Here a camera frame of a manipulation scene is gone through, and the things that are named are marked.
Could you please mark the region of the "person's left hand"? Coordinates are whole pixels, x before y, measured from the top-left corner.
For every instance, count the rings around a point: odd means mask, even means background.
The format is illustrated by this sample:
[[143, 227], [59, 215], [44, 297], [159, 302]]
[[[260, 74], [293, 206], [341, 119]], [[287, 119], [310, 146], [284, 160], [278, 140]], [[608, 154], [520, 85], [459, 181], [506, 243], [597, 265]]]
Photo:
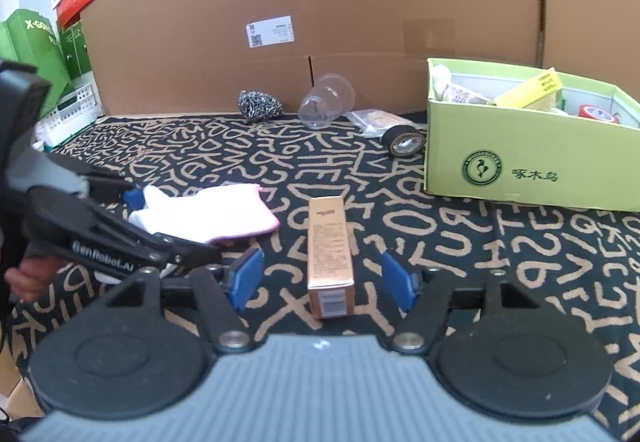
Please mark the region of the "person's left hand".
[[6, 270], [4, 280], [10, 291], [26, 303], [35, 303], [47, 294], [49, 286], [67, 261], [52, 256], [27, 256], [16, 268]]

